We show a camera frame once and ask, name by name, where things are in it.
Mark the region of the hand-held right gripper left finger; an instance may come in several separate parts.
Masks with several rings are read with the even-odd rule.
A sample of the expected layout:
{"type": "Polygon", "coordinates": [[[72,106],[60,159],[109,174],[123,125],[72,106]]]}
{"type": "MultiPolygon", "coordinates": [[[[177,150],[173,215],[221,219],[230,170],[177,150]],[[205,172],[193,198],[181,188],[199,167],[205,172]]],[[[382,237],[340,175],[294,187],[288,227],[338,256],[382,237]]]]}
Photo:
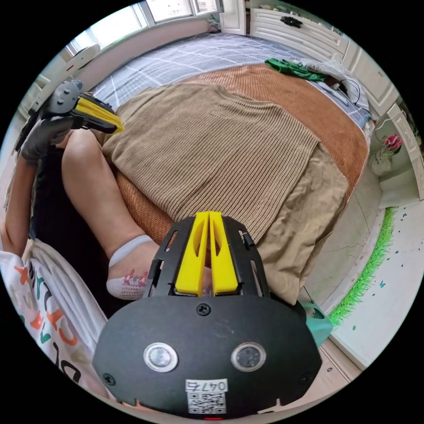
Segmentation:
{"type": "Polygon", "coordinates": [[[175,289],[181,294],[201,294],[208,242],[209,212],[198,212],[192,220],[175,289]]]}

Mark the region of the person's left hand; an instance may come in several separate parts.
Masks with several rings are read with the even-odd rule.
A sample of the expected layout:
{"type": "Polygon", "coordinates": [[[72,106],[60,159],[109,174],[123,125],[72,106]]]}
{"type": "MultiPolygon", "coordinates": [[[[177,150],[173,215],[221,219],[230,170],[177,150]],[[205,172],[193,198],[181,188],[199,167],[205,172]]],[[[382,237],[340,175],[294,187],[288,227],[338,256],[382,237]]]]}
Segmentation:
{"type": "Polygon", "coordinates": [[[36,165],[50,146],[63,142],[74,124],[73,117],[50,117],[38,121],[30,130],[20,150],[29,165],[36,165]]]}

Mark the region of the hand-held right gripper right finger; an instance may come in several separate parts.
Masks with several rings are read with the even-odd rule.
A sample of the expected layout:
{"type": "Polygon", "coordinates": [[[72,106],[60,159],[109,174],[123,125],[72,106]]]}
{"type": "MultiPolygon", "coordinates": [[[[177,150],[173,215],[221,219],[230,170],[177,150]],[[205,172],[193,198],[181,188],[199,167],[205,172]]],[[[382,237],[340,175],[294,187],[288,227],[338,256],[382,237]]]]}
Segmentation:
{"type": "Polygon", "coordinates": [[[209,235],[213,294],[236,292],[238,281],[220,212],[209,213],[209,235]]]}

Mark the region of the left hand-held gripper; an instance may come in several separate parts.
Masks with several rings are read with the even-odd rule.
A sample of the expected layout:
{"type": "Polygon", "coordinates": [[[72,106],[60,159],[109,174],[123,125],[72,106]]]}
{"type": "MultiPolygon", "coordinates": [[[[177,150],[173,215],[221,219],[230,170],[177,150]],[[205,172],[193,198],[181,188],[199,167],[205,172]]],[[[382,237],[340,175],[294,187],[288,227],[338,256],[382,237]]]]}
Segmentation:
{"type": "Polygon", "coordinates": [[[72,129],[94,129],[106,134],[121,133],[124,126],[112,106],[82,92],[78,80],[64,81],[57,88],[44,87],[29,111],[28,131],[39,119],[73,117],[72,129]]]}

